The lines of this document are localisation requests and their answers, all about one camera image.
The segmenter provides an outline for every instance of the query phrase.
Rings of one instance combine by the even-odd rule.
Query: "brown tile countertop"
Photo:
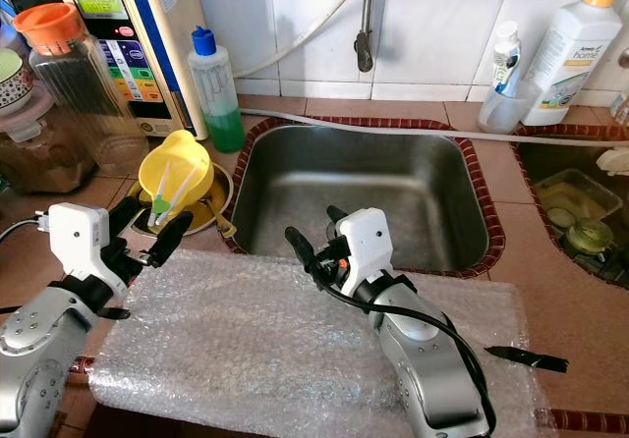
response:
[[[289,97],[241,96],[244,108],[310,116],[356,116],[433,119],[461,131],[475,131],[480,104],[462,102],[348,101]],[[565,123],[605,125],[605,110],[574,107]],[[245,116],[246,128],[264,120]],[[486,183],[506,234],[506,249],[482,277],[518,286],[524,301],[531,349],[565,357],[569,372],[540,371],[539,377],[555,409],[629,413],[629,292],[587,274],[550,240],[518,161],[505,142],[474,141]],[[233,171],[237,154],[223,155],[208,145],[212,159]],[[135,182],[132,178],[92,177],[70,194],[18,196],[0,193],[0,230],[29,217],[35,209],[61,201],[111,208]],[[215,230],[182,242],[186,248],[225,251]],[[21,229],[0,249],[0,305],[22,304],[49,281],[61,266],[48,249],[45,235]],[[100,320],[89,337],[86,355],[94,356],[110,324]],[[62,404],[66,425],[85,429],[93,399],[79,400],[85,381],[70,384]]]

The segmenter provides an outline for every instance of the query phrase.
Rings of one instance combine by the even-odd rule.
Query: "display screen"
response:
[[[76,0],[88,19],[128,19],[122,0]]]

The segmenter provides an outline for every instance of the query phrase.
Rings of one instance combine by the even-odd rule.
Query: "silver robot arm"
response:
[[[333,206],[327,212],[336,237],[328,235],[320,253],[293,227],[286,239],[320,289],[369,314],[397,373],[414,435],[489,436],[495,415],[478,361],[438,307],[418,296],[405,276],[391,275],[393,246],[384,212],[348,215]]]
[[[179,214],[157,242],[140,253],[118,235],[141,206],[127,197],[112,210],[69,203],[38,213],[39,230],[50,233],[50,248],[66,275],[19,307],[0,328],[0,437],[45,438],[63,395],[68,371],[83,353],[98,316],[126,318],[122,302],[143,266],[158,267],[170,256],[192,222]]]

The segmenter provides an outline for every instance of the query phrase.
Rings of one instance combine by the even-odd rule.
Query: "white tile wall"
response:
[[[362,74],[353,43],[363,0],[348,0],[308,43],[250,77],[242,92],[355,99],[483,100],[490,82],[492,32],[518,23],[526,71],[554,11],[578,0],[375,0],[375,67]],[[234,71],[283,50],[336,0],[201,0]],[[629,1],[617,0],[627,27],[609,47],[580,102],[602,103],[629,86],[617,56],[629,47]]]

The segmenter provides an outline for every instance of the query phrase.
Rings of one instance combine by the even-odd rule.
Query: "green dish soap bottle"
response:
[[[227,49],[216,45],[208,28],[197,26],[192,37],[195,50],[188,55],[188,65],[209,136],[218,151],[239,151],[245,146],[245,129]]]

